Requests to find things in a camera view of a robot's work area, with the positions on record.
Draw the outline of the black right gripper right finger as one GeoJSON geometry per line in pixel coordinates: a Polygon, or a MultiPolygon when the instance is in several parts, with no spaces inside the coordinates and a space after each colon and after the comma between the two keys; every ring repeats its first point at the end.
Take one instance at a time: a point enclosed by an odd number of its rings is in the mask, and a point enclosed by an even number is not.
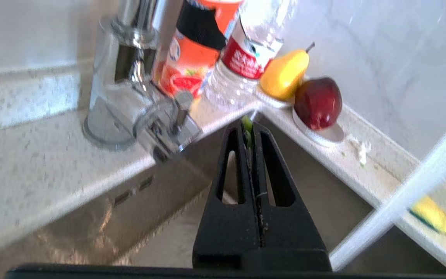
{"type": "Polygon", "coordinates": [[[252,185],[259,248],[251,268],[330,270],[328,252],[271,132],[253,124],[252,185]]]}

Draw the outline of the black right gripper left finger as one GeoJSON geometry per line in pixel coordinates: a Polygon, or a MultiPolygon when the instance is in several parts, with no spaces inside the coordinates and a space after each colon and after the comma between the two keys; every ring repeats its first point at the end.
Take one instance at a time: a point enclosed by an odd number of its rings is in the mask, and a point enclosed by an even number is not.
{"type": "Polygon", "coordinates": [[[195,269],[240,269],[242,255],[261,246],[254,193],[241,121],[228,125],[193,245],[195,269]],[[237,204],[223,203],[230,152],[237,165],[237,204]]]}

